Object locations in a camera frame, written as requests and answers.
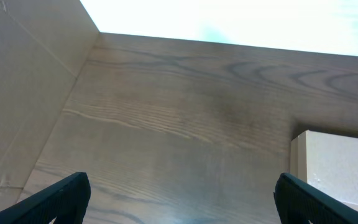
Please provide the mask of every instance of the bright white surface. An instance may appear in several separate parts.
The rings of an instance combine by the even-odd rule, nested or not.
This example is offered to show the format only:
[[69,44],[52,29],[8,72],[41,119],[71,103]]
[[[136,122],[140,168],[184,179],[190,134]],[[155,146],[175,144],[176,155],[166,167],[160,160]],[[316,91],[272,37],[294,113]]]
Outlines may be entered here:
[[100,32],[358,55],[358,0],[81,0]]
[[358,205],[358,139],[307,131],[306,163],[308,184]]

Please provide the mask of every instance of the white block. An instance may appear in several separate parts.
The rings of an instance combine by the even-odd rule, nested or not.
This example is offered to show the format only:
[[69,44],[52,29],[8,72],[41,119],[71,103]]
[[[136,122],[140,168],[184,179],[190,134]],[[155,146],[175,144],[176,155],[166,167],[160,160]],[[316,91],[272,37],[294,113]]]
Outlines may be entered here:
[[358,211],[358,139],[305,131],[291,142],[290,173]]

